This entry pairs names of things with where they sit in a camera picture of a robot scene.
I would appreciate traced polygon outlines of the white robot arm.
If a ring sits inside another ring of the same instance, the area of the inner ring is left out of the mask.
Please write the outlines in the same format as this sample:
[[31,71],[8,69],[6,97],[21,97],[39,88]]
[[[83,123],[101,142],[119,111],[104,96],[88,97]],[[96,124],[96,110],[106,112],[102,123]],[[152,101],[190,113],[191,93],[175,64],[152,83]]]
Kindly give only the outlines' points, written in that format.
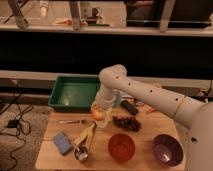
[[105,116],[115,103],[116,91],[125,92],[190,130],[186,158],[188,171],[213,171],[213,102],[201,102],[133,80],[120,64],[102,69],[99,80],[101,86],[92,103],[92,113]]

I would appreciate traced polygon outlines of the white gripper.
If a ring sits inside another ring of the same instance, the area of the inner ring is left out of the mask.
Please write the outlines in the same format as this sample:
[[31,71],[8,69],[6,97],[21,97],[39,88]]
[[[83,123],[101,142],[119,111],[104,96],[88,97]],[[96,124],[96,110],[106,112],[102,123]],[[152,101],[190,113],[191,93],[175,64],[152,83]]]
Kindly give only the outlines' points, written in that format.
[[96,121],[96,124],[99,128],[105,128],[108,125],[108,122],[111,120],[112,109],[102,109],[98,108],[103,114],[103,119],[101,121]]

